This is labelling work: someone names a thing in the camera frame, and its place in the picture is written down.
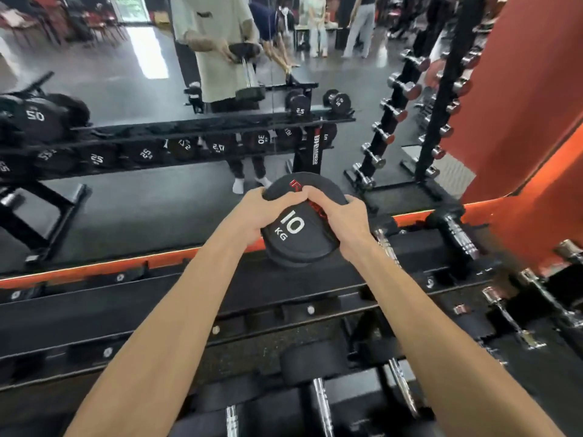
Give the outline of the person's right hand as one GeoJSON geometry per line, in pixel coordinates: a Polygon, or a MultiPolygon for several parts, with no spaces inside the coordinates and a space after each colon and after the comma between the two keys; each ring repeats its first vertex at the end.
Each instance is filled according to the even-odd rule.
{"type": "Polygon", "coordinates": [[[357,265],[371,247],[377,244],[370,233],[367,209],[362,201],[360,201],[360,220],[328,219],[328,223],[339,239],[342,256],[353,265],[357,265]]]}

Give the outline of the person's left hand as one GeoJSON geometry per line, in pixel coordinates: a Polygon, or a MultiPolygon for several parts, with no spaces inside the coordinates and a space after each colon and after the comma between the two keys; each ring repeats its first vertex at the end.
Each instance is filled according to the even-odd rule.
{"type": "MultiPolygon", "coordinates": [[[[270,192],[274,188],[274,183],[268,187],[270,192]]],[[[232,212],[224,219],[221,226],[226,227],[233,242],[241,243],[248,247],[259,239],[260,230],[276,220],[257,220],[256,201],[258,199],[258,188],[250,190],[235,206],[232,212]]]]}

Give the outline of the black rubber dumbbell white print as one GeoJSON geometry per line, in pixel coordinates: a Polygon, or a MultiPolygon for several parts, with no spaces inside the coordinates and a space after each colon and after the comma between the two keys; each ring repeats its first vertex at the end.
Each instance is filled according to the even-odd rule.
{"type": "MultiPolygon", "coordinates": [[[[312,172],[294,172],[280,177],[262,192],[265,200],[276,200],[288,192],[300,192],[304,186],[321,190],[338,205],[348,201],[339,186],[312,172]]],[[[288,267],[318,262],[336,252],[340,242],[329,226],[324,210],[310,200],[284,209],[279,217],[261,229],[268,256],[288,267]]]]}

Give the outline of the person's right forearm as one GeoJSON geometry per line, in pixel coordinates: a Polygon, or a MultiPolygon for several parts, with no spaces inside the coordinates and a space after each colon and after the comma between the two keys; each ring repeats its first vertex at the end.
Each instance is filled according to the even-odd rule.
{"type": "Polygon", "coordinates": [[[387,318],[446,437],[565,437],[372,237],[353,244],[346,257],[387,318]]]}

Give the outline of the person's left forearm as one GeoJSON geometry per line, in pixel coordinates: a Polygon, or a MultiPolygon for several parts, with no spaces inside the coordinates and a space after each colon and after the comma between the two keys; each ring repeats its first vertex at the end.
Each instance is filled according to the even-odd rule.
{"type": "Polygon", "coordinates": [[[132,333],[63,437],[168,437],[220,304],[259,228],[222,223],[132,333]]]}

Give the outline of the black metal dumbbell rack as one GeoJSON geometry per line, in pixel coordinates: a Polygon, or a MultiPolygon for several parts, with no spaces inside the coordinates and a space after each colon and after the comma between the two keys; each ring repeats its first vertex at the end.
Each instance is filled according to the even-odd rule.
{"type": "MultiPolygon", "coordinates": [[[[0,427],[71,412],[185,269],[193,252],[152,256],[70,281],[0,286],[0,427]]],[[[247,253],[219,311],[210,346],[306,329],[375,309],[339,253],[285,269],[247,253]]]]}

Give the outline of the small chrome dumbbell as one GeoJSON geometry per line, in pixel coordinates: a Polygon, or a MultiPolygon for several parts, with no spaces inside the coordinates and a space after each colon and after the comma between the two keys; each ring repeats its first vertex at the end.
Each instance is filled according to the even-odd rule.
{"type": "Polygon", "coordinates": [[[550,305],[562,319],[563,323],[565,323],[569,328],[580,330],[583,329],[583,314],[581,314],[578,310],[570,310],[564,307],[563,304],[548,291],[546,285],[543,282],[543,279],[539,277],[532,269],[523,269],[519,272],[518,276],[521,282],[536,288],[538,293],[540,293],[541,296],[550,303],[550,305]]]}
{"type": "Polygon", "coordinates": [[[504,298],[497,289],[493,286],[487,286],[482,290],[482,294],[488,305],[496,308],[506,322],[512,327],[514,335],[527,350],[539,350],[547,346],[546,343],[537,340],[531,331],[523,329],[514,317],[511,316],[506,309],[504,298]]]}
{"type": "Polygon", "coordinates": [[[583,265],[583,248],[570,239],[559,242],[553,251],[568,263],[583,265]]]}

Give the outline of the large wall mirror orange frame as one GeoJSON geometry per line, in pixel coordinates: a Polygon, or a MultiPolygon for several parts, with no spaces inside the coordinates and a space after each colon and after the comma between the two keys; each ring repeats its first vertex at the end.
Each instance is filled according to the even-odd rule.
{"type": "MultiPolygon", "coordinates": [[[[533,63],[511,63],[504,57],[501,68],[526,80],[527,69],[541,69],[543,63],[562,62],[565,57],[551,53],[566,38],[553,38],[559,27],[574,18],[575,32],[583,32],[583,0],[574,0],[572,11],[567,0],[509,0],[499,21],[509,23],[509,31],[496,24],[485,47],[479,74],[494,74],[486,67],[486,57],[494,56],[494,38],[503,45],[511,40],[533,42],[527,57],[533,63]]],[[[21,65],[27,84],[48,70],[55,76],[47,84],[50,92],[70,94],[84,100],[98,124],[133,124],[183,120],[194,117],[186,102],[184,78],[172,38],[151,27],[130,28],[137,32],[135,44],[126,42],[116,49],[78,49],[34,55],[15,51],[12,59],[21,65]]],[[[361,159],[359,146],[369,125],[380,118],[378,102],[389,95],[387,77],[402,67],[398,53],[402,44],[387,43],[376,31],[368,58],[358,53],[342,58],[334,50],[327,59],[305,57],[301,73],[319,83],[317,104],[324,92],[336,88],[347,93],[356,109],[356,121],[341,124],[334,149],[326,150],[322,171],[347,189],[342,171],[361,159]]],[[[219,217],[227,214],[238,198],[231,192],[233,176],[223,161],[111,174],[50,180],[48,186],[69,194],[79,183],[87,184],[90,194],[77,212],[61,246],[46,266],[95,262],[101,259],[183,247],[203,242],[214,230],[219,217]]]]}

